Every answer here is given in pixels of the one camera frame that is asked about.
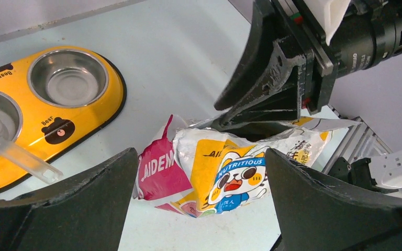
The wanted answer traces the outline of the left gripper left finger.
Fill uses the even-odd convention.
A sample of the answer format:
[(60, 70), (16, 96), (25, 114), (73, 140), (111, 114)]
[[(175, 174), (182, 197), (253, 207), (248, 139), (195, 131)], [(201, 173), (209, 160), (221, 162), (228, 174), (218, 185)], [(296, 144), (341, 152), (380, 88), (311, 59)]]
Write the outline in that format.
[(0, 200), (0, 250), (117, 250), (138, 154), (125, 149), (53, 185)]

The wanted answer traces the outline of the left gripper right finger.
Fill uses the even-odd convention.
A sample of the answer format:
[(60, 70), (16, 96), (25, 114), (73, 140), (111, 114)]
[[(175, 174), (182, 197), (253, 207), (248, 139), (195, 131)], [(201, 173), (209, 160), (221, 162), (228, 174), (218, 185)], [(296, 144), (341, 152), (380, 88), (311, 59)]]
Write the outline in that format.
[(276, 149), (266, 172), (281, 234), (273, 250), (402, 250), (402, 198), (318, 172)]

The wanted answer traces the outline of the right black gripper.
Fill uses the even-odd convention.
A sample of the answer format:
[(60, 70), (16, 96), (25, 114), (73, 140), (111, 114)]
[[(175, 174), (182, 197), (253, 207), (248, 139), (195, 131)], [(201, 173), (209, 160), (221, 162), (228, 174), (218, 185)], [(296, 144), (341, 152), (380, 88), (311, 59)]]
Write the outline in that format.
[[(293, 36), (277, 38), (277, 12)], [(218, 123), (236, 126), (299, 118), (329, 103), (338, 60), (326, 45), (324, 29), (305, 1), (254, 1), (242, 57), (214, 108)]]

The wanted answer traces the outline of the pet food bag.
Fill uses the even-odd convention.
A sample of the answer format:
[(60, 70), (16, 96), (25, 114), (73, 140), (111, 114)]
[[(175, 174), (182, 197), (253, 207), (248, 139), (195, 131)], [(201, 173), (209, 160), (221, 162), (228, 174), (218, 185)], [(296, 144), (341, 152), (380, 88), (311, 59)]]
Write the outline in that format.
[(268, 149), (311, 167), (333, 134), (355, 121), (301, 117), (226, 132), (211, 124), (171, 115), (139, 155), (133, 197), (193, 218), (234, 210), (269, 192)]

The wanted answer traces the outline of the clear plastic scoop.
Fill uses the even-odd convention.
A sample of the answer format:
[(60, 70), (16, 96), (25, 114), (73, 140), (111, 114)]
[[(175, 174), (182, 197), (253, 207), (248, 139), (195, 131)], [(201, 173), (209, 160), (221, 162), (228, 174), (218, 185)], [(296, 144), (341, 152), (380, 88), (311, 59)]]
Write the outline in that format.
[(0, 156), (14, 163), (46, 184), (63, 178), (63, 172), (9, 140), (6, 126), (0, 121)]

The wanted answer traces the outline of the yellow double pet bowl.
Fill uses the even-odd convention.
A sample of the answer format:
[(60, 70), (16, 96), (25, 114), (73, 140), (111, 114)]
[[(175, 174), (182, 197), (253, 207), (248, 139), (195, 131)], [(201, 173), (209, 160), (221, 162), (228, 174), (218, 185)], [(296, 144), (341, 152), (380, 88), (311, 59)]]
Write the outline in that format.
[(113, 122), (126, 100), (119, 69), (85, 48), (51, 47), (0, 66), (0, 120), (48, 163)]

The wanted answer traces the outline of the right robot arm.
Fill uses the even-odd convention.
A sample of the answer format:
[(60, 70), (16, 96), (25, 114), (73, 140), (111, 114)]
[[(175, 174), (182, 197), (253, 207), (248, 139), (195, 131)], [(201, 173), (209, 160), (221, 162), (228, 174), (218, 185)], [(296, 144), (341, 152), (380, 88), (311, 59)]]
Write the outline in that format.
[(254, 1), (243, 55), (215, 102), (215, 126), (295, 121), (329, 103), (338, 78), (402, 54), (402, 1), (349, 1), (327, 35), (305, 1)]

